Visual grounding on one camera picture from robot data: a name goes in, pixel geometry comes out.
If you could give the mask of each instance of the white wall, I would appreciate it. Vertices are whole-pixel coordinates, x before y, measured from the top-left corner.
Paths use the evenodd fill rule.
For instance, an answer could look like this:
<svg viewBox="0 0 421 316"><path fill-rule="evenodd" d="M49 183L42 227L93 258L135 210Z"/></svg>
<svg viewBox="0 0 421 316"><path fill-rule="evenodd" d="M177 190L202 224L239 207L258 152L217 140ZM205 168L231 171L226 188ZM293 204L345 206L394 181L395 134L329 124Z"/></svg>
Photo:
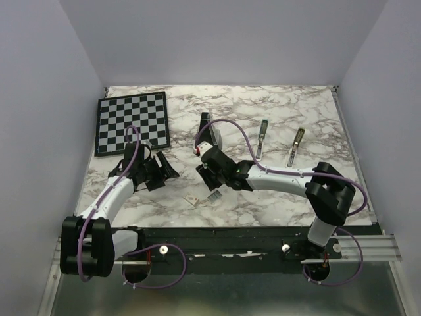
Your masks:
<svg viewBox="0 0 421 316"><path fill-rule="evenodd" d="M339 87L379 220L421 310L421 1L390 0Z"/></svg>
<svg viewBox="0 0 421 316"><path fill-rule="evenodd" d="M0 7L0 314L36 315L104 91L57 0Z"/></svg>
<svg viewBox="0 0 421 316"><path fill-rule="evenodd" d="M61 0L100 79L339 84L386 0Z"/></svg>

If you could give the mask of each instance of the checkered board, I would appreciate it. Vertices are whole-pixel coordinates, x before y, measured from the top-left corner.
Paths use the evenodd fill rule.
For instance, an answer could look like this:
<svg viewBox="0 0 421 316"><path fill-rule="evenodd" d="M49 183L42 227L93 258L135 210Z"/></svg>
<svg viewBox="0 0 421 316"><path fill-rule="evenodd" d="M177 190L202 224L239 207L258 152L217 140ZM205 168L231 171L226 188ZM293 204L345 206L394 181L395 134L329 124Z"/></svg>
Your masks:
<svg viewBox="0 0 421 316"><path fill-rule="evenodd" d="M95 156L122 154L129 125L137 128L141 140L151 142L152 149L170 147L165 92L100 99ZM132 131L128 134L130 141L136 141Z"/></svg>

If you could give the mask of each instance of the marble tabletop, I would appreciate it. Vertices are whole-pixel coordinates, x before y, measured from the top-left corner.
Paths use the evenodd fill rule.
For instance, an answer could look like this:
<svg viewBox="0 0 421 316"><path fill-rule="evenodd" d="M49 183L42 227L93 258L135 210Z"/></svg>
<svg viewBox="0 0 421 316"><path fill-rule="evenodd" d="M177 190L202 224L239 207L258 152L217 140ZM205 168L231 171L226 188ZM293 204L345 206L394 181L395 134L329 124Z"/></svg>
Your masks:
<svg viewBox="0 0 421 316"><path fill-rule="evenodd" d="M254 146L260 122L270 120L262 163L284 167L295 133L306 129L294 162L295 168L331 163L343 176L357 180L353 158L329 87L326 86L135 86L110 87L108 96L165 91L171 148L164 149L171 165L180 173L166 186L136 192L122 206L113 227L218 227L218 226L305 226L314 212L303 197L268 190L237 192L219 188L222 197L211 204L211 193L195 167L193 137L202 111L214 119L228 118L244 128ZM217 123L224 140L224 153L240 161L250 159L242 135L228 123ZM104 188L107 175L121 159L92 157L82 189L78 213L86 209ZM183 199L187 193L201 202L196 207ZM352 209L362 202L357 192ZM370 225L367 209L348 218L347 224Z"/></svg>

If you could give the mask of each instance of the purple cable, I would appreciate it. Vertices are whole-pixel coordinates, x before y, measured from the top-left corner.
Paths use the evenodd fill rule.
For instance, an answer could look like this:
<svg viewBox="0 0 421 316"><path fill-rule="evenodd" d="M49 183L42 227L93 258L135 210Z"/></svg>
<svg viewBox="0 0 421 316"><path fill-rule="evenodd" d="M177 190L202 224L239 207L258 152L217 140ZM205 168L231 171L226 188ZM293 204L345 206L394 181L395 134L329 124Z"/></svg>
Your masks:
<svg viewBox="0 0 421 316"><path fill-rule="evenodd" d="M359 267L358 267L358 269L357 269L357 271L355 272L355 274L351 277L351 278L349 278L349 279L347 279L347 280L345 280L345 281L342 281L342 282L337 282L337 283L321 283L321 282L318 282L318 281L315 281L315 280L313 280L312 278L311 278L311 273L310 273L310 269L309 269L309 267L307 267L307 265L303 265L303 275L304 275L304 277L309 281L309 282L312 282L313 284L317 284L317 285L322 285L322 286L341 286L341 285L344 285L344 284L347 284L347 283L350 283L351 281L354 281L360 274L361 274L361 271L362 271L362 265L364 264L364 258L363 258L363 256L362 256L362 249L361 249L361 246L360 246L360 244L359 244L359 242L358 242L358 240L354 237L354 235L352 235L350 232L347 232L345 229L343 229L343 228L337 228L336 229L338 232L343 232L343 233L345 233L346 235L348 235L348 236L350 236L354 241L355 241L355 243L357 244L357 247L358 247L358 251L360 252L360 258L361 258L361 260L360 260L360 265L359 265Z"/></svg>
<svg viewBox="0 0 421 316"><path fill-rule="evenodd" d="M134 149L134 154L133 154L132 160L130 160L129 164L124 169L123 173L117 178L117 180L114 181L112 186L109 186L105 190L105 192L98 198L98 201L95 204L95 207L92 209L92 211L87 216L87 218L84 222L84 225L82 226L82 229L80 231L79 240L78 240L78 252L77 252L77 256L76 256L76 262L78 264L78 274L79 274L80 280L82 282L87 282L87 281L91 280L91 276L89 276L87 278L84 276L84 272L83 272L83 268L82 268L82 246L83 246L83 243L84 243L84 237L85 237L87 225L89 224L89 222L92 219L92 217L94 216L96 210L98 209L100 204L103 202L103 200L106 198L108 193L110 193L110 191L121 181L121 179L123 177L125 177L125 175L130 170L130 168L133 165L133 162L135 161L135 159L137 157L137 151L139 149L139 132L137 131L137 128L135 126L133 126L133 125L128 126L127 129L126 129L126 140L127 141L129 140L128 137L127 137L129 129L132 129L136 133L136 148Z"/></svg>
<svg viewBox="0 0 421 316"><path fill-rule="evenodd" d="M362 205L358 209L356 209L355 211L349 213L348 216L352 216L352 215L355 215L357 213L360 213L367 206L368 199L367 199L367 193L364 191L364 188L360 184L356 183L355 181L353 181L351 179L348 179L348 178L345 178L343 176L337 176L336 174L328 174L328 173L321 173L321 172L304 172L303 174L300 174L298 172L279 171L279 170L273 170L273 169L267 169L267 168L265 168L264 166L262 166L256 160L255 154L253 153L253 148L251 147L249 138L247 137L244 129L242 129L241 126L238 123L234 122L233 120L228 120L227 118L225 118L225 119L224 118L223 119L218 118L218 119L213 120L213 121L209 122L208 124L206 124L200 130L200 132L197 133L197 135L196 135L196 138L195 138L195 147L198 146L197 140L199 139L200 135L206 130L206 128L208 128L210 125L212 125L212 124L214 124L216 122L228 122L228 123L233 124L235 127L237 127L239 129L239 131L244 136L245 142L247 143L247 147L249 148L251 158L253 159L253 161L255 162L255 164L256 164L256 166L258 168L260 168L260 169L262 169L262 170L264 170L266 172L269 172L269 173L282 174L284 176L324 176L325 178L333 178L333 179L336 179L336 180L346 181L346 182L352 184L353 186L355 186L356 188L358 188L361 191L362 197L363 197Z"/></svg>
<svg viewBox="0 0 421 316"><path fill-rule="evenodd" d="M157 244L157 245L152 245L152 246L143 248L141 250L136 250L136 251L133 251L133 252L126 253L125 255L138 255L139 253L143 253L145 251L151 250L153 248L161 247L161 246L170 246L170 247L176 248L180 252L180 254L182 255L182 257L183 257L183 271L181 272L180 276L176 280L174 280L171 283L166 284L166 285L148 286L148 285L141 285L141 284L128 282L127 279L126 279L126 272L124 270L122 270L121 274L123 276L125 284L129 284L131 286L134 286L135 288L146 288L146 289L160 290L160 289L163 289L163 288L169 288L169 287L179 283L179 281L181 281L181 279L184 277L184 275L186 273L187 260L186 260L186 255L184 255L184 252L177 245L174 245L174 244Z"/></svg>

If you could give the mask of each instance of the purple wire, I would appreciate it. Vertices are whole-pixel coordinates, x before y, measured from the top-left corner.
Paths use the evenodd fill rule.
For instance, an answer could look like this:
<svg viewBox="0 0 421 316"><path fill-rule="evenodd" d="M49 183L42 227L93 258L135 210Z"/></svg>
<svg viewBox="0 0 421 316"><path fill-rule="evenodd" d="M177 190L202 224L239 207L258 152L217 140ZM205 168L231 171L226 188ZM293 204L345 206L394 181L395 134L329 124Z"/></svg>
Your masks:
<svg viewBox="0 0 421 316"><path fill-rule="evenodd" d="M98 198L98 201L95 204L96 207L94 207L92 209L92 211L89 213L89 215L87 216L87 218L85 220L85 223L82 226L82 229L80 231L79 240L78 240L78 252L77 252L77 256L76 256L76 262L77 262L77 265L78 265L78 274L79 274L80 280L82 282L87 282L87 281L91 280L91 276L89 276L87 278L84 276L83 267L82 267L82 246L84 244L84 237L85 237L87 225L89 224L89 222L92 219L92 217L94 216L96 210L98 209L100 204L103 202L103 200L106 198L108 193L110 193L110 191L121 181L121 179L123 179L123 177L126 176L127 172L130 170L130 168L132 167L132 165L133 165L133 163L134 163L134 161L137 157L137 151L139 149L139 141L140 141L139 132L137 131L137 128L135 126L133 126L133 125L128 126L127 129L126 129L126 140L129 140L128 137L127 137L129 129L132 129L136 133L136 148L134 149L134 154L133 154L132 160L130 160L129 164L124 169L123 173L117 178L117 180L114 181L112 186L109 186L104 191L104 193Z"/></svg>
<svg viewBox="0 0 421 316"><path fill-rule="evenodd" d="M174 244L157 244L157 245L152 245L152 246L143 248L141 250L136 250L136 251L133 251L133 252L126 253L125 255L138 255L139 253L143 253L143 252L146 252L146 251L151 250L153 248L157 248L157 247L161 247L161 246L170 246L170 247L176 248L180 252L180 254L182 255L182 257L183 257L183 271L181 272L180 276L176 280L174 280L171 283L166 284L166 285L148 286L148 285L141 285L141 284L128 282L127 278L126 278L126 272L125 272L125 270L122 269L121 274L122 274L124 282L126 284L134 286L135 288L146 288L146 289L160 290L160 289L163 289L163 288L169 288L169 287L179 283L179 281L181 281L181 279L184 277L184 275L186 273L187 260L186 260L186 255L184 255L184 252L177 245L174 245Z"/></svg>
<svg viewBox="0 0 421 316"><path fill-rule="evenodd" d="M262 170L264 170L264 171L266 171L266 172L269 172L269 173L274 173L274 174L282 174L282 175L284 175L284 176L324 176L325 178L332 178L332 179L336 179L336 180L342 180L342 181L346 181L346 182L348 182L348 183L350 183L350 184L352 184L353 186L355 186L356 188L358 188L360 191L361 191L361 193L362 193L362 197L363 197L363 201L362 201L362 205L358 208L358 209L356 209L355 211L353 211L353 212L351 212L351 213L349 213L348 214L348 216L352 216L352 215L355 215L355 214L357 214L357 213L360 213L366 206L367 206L367 201L368 201L368 198L367 198L367 193L365 192L365 190L364 190L364 188L359 184L359 183L356 183L355 181L353 181L353 180L351 180L351 179L348 179L348 178L345 178L345 177L343 177L343 176L337 176L336 174L328 174L328 173L321 173L321 172L304 172L303 174L300 174L300 173L298 173L298 172L292 172L292 171L279 171L279 170L273 170L273 169L267 169L267 168L265 168L264 166L262 166L257 160L256 160L256 157L255 157L255 154L253 153L253 148L251 147L251 144L250 144L250 141L249 141L249 138L247 137L247 135L246 135L246 133L245 133L245 131L244 131L244 129L242 129L241 128L241 126L238 124L238 123L236 123L236 122L234 122L233 120L228 120L227 118L223 118L223 119L221 119L221 118L218 118L218 119L216 119L216 120L213 120L213 121L211 121L211 122L209 122L208 124L206 124L200 131L199 131L199 133L197 133L197 135L196 135L196 138L195 138L195 147L197 147L198 146L198 143L197 143L197 140L199 139L199 137L200 137L200 135L210 126L210 125L212 125L212 124L214 124L214 123L216 123L216 122L228 122L228 123L231 123L231 124L233 124L235 127L237 127L238 129L239 129L239 131L243 134L243 136L244 136L244 139L245 139L245 142L247 143L247 147L249 148L249 151L250 151L250 155L251 155L251 158L253 159L253 161L255 162L255 164L256 164L256 166L258 167L258 168L260 168L260 169L262 169Z"/></svg>
<svg viewBox="0 0 421 316"><path fill-rule="evenodd" d="M355 274L351 278L348 278L345 281L337 282L337 283L321 283L321 282L313 280L311 278L311 273L310 273L309 267L307 265L303 265L303 275L304 275L304 277L309 282L312 282L313 284L322 285L322 286L341 286L341 285L350 283L351 281L354 281L361 274L362 266L364 264L364 257L362 256L362 249L361 249L360 243L354 237L354 235L352 235L350 232L347 232L345 229L338 227L336 230L339 231L339 232L345 233L346 235L350 236L355 241L355 243L357 244L357 247L358 247L358 251L360 252L360 258L361 258L360 259L360 265L359 265L357 271L355 272Z"/></svg>

